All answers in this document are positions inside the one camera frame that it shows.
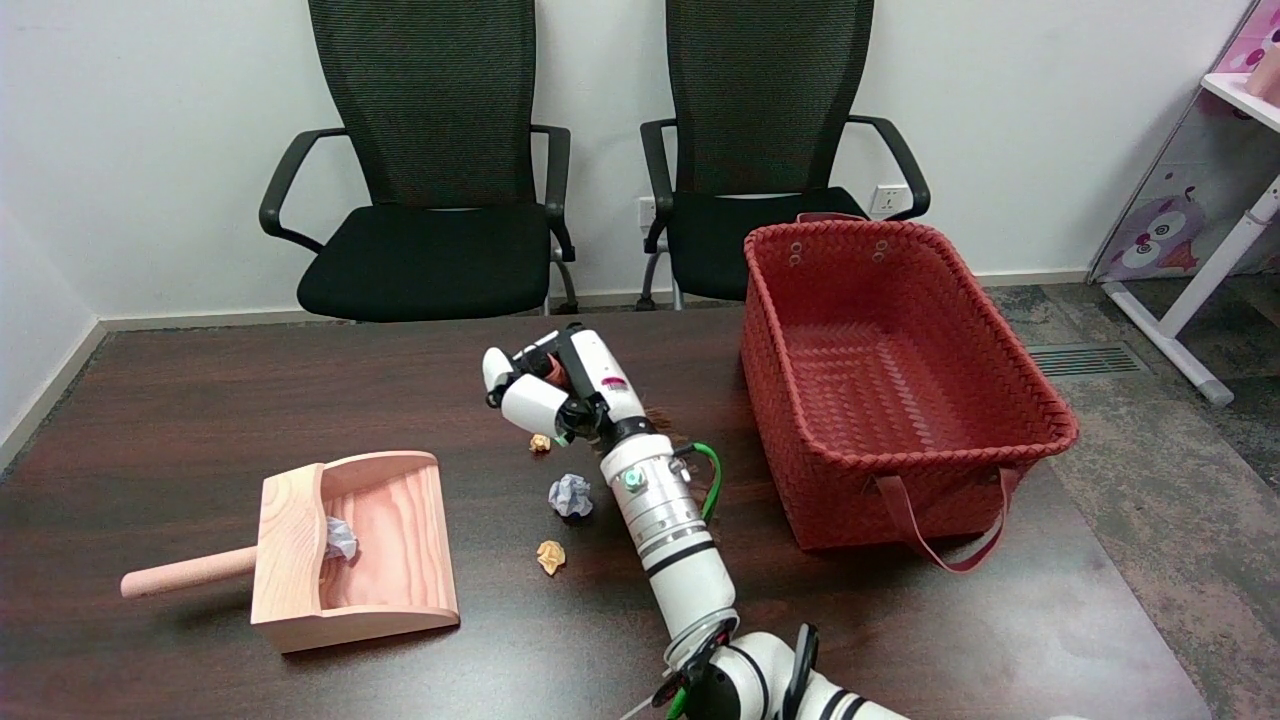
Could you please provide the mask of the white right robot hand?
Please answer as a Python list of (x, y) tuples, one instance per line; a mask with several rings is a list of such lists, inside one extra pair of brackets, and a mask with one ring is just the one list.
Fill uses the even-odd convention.
[(626, 439), (658, 432), (612, 351), (580, 323), (513, 355), (490, 347), (481, 369), (489, 407), (559, 445), (584, 439), (607, 455)]

